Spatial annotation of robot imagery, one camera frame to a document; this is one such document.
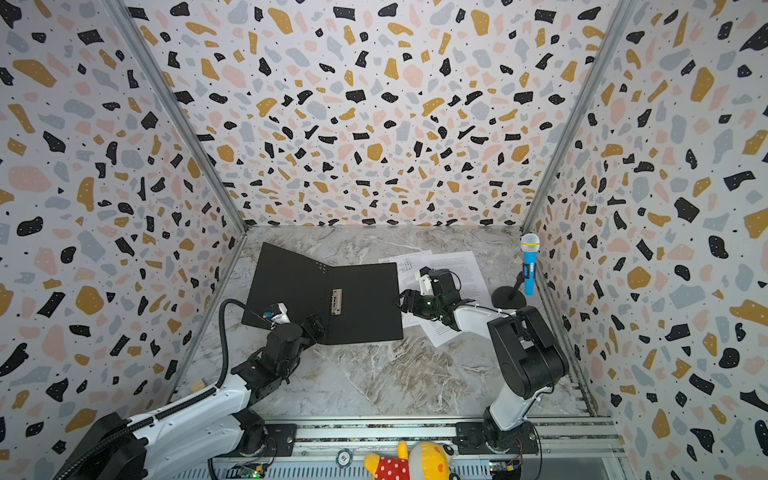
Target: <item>plush toy head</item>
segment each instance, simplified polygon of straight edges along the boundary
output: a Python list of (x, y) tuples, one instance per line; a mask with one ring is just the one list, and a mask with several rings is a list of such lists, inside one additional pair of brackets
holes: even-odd
[(366, 470), (373, 480), (458, 480), (449, 469), (455, 456), (450, 445), (432, 442), (417, 443), (410, 455), (405, 442), (397, 447), (398, 458), (379, 457), (369, 453), (365, 459)]

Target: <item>white paper sheet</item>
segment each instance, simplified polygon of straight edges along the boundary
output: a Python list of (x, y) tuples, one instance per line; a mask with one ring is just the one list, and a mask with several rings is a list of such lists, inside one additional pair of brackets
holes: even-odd
[[(485, 285), (480, 266), (473, 252), (439, 253), (432, 254), (431, 250), (407, 253), (397, 257), (382, 258), (380, 263), (394, 262), (398, 265), (398, 283), (400, 291), (406, 289), (419, 289), (419, 281), (416, 274), (423, 266), (434, 270), (446, 268), (458, 276), (460, 282), (455, 279), (456, 287), (461, 283), (461, 295), (465, 299), (473, 299), (480, 305), (491, 305), (491, 294)], [(402, 328), (420, 325), (434, 346), (441, 346), (450, 339), (455, 338), (459, 332), (443, 325), (440, 322), (431, 322), (420, 319), (412, 313), (404, 314)]]
[[(426, 266), (427, 261), (425, 258), (432, 255), (431, 250), (423, 250), (421, 252), (405, 253), (398, 255), (397, 257), (389, 257), (379, 259), (379, 263), (396, 263), (397, 264), (397, 283), (400, 288), (400, 292), (403, 290), (418, 290), (419, 281), (416, 274), (423, 266)], [(402, 328), (408, 328), (410, 326), (418, 326), (419, 319), (412, 313), (402, 314)]]

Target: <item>terrazzo pattern wall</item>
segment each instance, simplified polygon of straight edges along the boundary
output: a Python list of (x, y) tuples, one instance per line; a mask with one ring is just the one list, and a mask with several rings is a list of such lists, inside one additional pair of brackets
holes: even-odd
[(520, 223), (608, 0), (130, 0), (249, 224)]
[(164, 404), (236, 231), (97, 2), (0, 0), (0, 477)]
[(638, 2), (536, 224), (638, 478), (768, 478), (766, 22)]

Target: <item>black folder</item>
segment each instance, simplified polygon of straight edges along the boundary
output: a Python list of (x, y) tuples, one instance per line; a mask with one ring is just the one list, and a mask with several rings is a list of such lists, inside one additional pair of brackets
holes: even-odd
[[(341, 312), (331, 312), (333, 291), (341, 289)], [(329, 266), (309, 257), (263, 243), (247, 305), (257, 313), (285, 304), (292, 323), (317, 315), (325, 330), (323, 345), (402, 339), (402, 317), (394, 263)], [(245, 312), (243, 325), (265, 328)]]

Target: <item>microphone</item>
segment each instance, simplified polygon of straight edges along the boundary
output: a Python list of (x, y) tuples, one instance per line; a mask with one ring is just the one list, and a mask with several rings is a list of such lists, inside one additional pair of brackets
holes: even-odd
[(539, 248), (539, 238), (536, 233), (526, 233), (520, 240), (523, 250), (523, 275), (525, 275), (525, 295), (533, 295), (534, 273), (536, 271), (536, 253)]

